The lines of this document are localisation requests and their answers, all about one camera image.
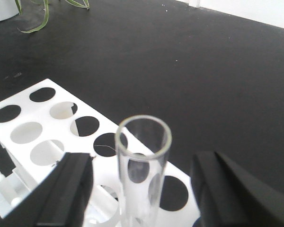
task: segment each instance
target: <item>rack hole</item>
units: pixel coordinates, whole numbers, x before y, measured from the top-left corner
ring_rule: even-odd
[[[98,119],[91,116],[80,117],[71,123],[71,132],[80,137],[89,136],[95,133],[98,128]]]
[[[126,136],[121,134],[122,143],[127,147]],[[111,157],[115,155],[115,134],[105,133],[98,136],[94,142],[94,150],[97,154],[104,157]]]
[[[16,127],[10,134],[14,143],[24,144],[37,139],[42,132],[42,125],[37,122],[27,122]]]
[[[118,197],[114,189],[97,185],[93,188],[88,206],[93,212],[88,212],[85,219],[92,224],[107,222],[116,214],[118,207]]]
[[[160,207],[168,211],[182,209],[188,200],[188,190],[185,184],[173,176],[165,176]]]
[[[43,87],[29,95],[29,99],[32,100],[33,102],[45,102],[56,94],[55,89],[51,87]]]
[[[36,145],[30,159],[38,166],[47,166],[60,161],[63,156],[64,145],[58,140],[46,140]]]
[[[21,107],[18,105],[7,105],[0,109],[0,123],[9,122],[21,113]]]
[[[76,113],[77,109],[78,107],[75,103],[62,102],[54,105],[50,109],[49,113],[55,119],[66,119],[73,116]]]
[[[150,164],[149,162],[138,162],[129,159],[127,165],[128,177],[134,183],[142,183],[147,178],[150,172]]]

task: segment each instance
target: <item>white wall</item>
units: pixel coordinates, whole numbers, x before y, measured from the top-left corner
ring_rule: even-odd
[[[284,28],[284,0],[180,0],[265,24]]]

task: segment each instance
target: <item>dark floor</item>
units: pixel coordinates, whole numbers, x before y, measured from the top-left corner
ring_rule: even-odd
[[[186,173],[194,152],[217,150],[284,193],[284,29],[174,0],[90,4],[53,1],[31,35],[17,27],[42,19],[32,3],[0,22],[0,101],[50,78],[115,123],[166,121]]]

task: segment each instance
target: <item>white pot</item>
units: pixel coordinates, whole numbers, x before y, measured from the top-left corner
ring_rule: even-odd
[[[11,18],[18,13],[15,0],[0,0],[0,21]]]

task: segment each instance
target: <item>plant leaf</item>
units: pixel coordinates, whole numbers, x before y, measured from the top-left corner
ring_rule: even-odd
[[[15,0],[15,3],[17,5],[19,14],[22,14],[22,7],[21,7],[21,2],[19,0]]]
[[[21,31],[20,30],[20,32],[32,33],[32,32],[37,32],[40,29],[44,28],[45,25],[47,24],[48,18],[49,18],[48,0],[44,0],[44,9],[45,9],[45,14],[44,14],[44,20],[43,20],[42,24],[40,24],[38,27],[35,27],[35,28],[33,28],[33,29],[29,30],[29,31]]]
[[[66,0],[69,4],[76,6],[76,7],[80,7],[80,8],[89,8],[89,6],[86,5],[82,5],[74,0]]]
[[[89,9],[89,0],[83,0],[87,9]]]

